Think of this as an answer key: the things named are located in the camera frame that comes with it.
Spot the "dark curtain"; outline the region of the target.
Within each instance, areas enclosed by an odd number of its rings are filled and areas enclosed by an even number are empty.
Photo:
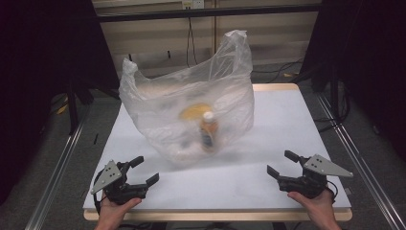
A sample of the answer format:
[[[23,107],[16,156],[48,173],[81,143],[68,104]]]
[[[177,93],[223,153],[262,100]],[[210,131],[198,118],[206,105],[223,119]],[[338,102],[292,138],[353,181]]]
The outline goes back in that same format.
[[[119,86],[92,0],[0,0],[0,205],[36,152],[51,99]]]
[[[301,74],[342,80],[406,162],[406,0],[321,0]]]

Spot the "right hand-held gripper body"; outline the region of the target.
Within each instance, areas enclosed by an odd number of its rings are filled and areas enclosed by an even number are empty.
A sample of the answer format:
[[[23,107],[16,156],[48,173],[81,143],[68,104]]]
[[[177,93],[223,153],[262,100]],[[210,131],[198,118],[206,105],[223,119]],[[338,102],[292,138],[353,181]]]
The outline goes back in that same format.
[[[280,190],[284,192],[298,192],[307,198],[314,198],[327,188],[327,176],[353,177],[353,173],[329,161],[325,157],[315,154],[311,157],[300,156],[298,162],[303,174],[299,177],[280,175],[277,180]]]

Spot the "black horizontal bar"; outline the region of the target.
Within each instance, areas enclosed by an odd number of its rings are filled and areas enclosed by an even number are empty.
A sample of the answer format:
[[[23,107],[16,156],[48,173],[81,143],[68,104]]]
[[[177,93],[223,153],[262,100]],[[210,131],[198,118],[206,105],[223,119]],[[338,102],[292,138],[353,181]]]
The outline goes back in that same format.
[[[95,17],[95,19],[101,23],[107,23],[107,22],[161,20],[161,19],[177,19],[177,18],[233,16],[247,14],[317,12],[322,8],[322,6],[323,5],[321,3],[318,3],[318,4],[303,4],[303,5],[244,7],[244,8],[107,13],[107,14],[99,14]]]

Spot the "white wall outlet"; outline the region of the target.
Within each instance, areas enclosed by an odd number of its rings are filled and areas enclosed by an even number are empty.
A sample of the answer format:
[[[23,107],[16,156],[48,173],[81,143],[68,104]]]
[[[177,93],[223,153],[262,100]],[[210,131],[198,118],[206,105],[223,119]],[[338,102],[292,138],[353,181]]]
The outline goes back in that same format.
[[[182,0],[183,10],[201,10],[205,8],[204,0]]]

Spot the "round yellow item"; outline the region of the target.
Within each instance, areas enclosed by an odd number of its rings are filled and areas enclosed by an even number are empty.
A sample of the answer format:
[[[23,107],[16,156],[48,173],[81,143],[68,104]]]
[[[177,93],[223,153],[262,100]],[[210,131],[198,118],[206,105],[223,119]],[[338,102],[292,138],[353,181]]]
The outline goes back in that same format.
[[[211,110],[212,108],[206,103],[196,103],[183,109],[179,114],[179,118],[186,121],[196,120]]]

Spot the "orange bottle with white cap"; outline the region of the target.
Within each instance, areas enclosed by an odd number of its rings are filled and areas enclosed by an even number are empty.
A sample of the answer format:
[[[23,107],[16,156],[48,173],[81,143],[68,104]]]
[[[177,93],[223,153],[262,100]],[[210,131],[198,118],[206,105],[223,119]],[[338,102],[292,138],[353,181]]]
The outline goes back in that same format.
[[[218,122],[212,111],[207,111],[203,114],[199,128],[203,149],[208,152],[213,152],[215,149],[215,136],[218,130]]]

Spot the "person's left hand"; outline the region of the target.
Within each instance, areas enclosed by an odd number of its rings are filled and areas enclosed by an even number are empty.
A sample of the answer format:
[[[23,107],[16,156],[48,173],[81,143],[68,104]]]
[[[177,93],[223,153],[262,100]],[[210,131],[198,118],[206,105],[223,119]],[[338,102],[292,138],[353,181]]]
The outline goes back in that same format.
[[[140,198],[135,197],[123,205],[118,205],[110,201],[106,195],[102,195],[101,211],[94,230],[117,230],[125,214],[141,202]]]

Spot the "person's right hand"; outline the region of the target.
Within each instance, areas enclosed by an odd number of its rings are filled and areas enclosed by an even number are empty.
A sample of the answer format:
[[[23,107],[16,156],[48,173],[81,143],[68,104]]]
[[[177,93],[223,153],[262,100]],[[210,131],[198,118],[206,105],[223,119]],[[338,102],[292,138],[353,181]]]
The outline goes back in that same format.
[[[298,192],[289,192],[287,196],[306,209],[310,220],[319,230],[342,230],[334,215],[332,193],[330,191],[324,190],[312,199]]]

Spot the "translucent white plastic bag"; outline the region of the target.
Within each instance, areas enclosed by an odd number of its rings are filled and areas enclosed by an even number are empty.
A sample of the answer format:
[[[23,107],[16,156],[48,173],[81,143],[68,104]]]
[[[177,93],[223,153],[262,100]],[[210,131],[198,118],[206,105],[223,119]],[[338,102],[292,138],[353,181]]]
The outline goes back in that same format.
[[[247,34],[234,30],[222,37],[210,59],[155,79],[145,77],[126,58],[119,94],[133,124],[152,147],[175,164],[189,165],[218,153],[253,126],[252,70]],[[213,152],[202,146],[202,117],[179,118],[183,109],[199,103],[208,104],[218,122]]]

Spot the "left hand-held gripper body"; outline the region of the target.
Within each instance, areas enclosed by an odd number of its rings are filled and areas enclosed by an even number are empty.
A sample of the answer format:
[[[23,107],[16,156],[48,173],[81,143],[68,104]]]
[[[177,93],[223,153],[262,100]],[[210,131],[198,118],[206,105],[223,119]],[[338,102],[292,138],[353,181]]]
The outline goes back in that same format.
[[[128,162],[110,160],[97,174],[90,194],[96,196],[98,191],[103,191],[110,201],[119,205],[135,197],[145,198],[148,191],[146,182],[138,185],[128,184],[128,170]]]

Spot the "metal floor rail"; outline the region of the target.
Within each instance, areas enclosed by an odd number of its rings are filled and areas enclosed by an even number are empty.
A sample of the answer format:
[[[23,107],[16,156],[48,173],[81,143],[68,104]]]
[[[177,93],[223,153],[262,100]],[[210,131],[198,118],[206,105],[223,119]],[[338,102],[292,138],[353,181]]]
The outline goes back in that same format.
[[[323,94],[318,94],[317,98],[327,117],[331,119],[334,131],[346,149],[352,163],[360,174],[360,177],[363,179],[364,184],[368,188],[375,203],[386,221],[389,223],[391,229],[406,230],[406,222],[402,219],[399,212],[396,210],[395,205],[376,180],[370,167],[362,157],[357,146],[352,141],[344,125],[334,117],[330,102]]]
[[[62,177],[65,174],[70,158],[77,146],[79,137],[81,136],[83,126],[88,118],[91,110],[91,105],[86,105],[80,110],[79,122],[64,146],[64,149],[57,161],[56,167],[53,170],[52,176],[48,181],[45,191],[40,200],[37,202],[34,212],[32,213],[24,230],[41,230],[44,221],[49,213],[49,210],[56,197],[56,192],[61,183]]]

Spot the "black stand leg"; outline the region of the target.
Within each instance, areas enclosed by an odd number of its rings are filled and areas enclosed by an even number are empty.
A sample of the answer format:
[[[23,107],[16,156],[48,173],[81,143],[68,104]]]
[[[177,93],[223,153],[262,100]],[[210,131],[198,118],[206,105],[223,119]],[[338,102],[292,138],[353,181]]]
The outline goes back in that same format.
[[[74,84],[72,80],[68,80],[67,86],[67,99],[68,99],[68,109],[70,117],[70,131],[69,134],[73,135],[79,126],[79,116],[76,103],[76,94],[74,90]]]

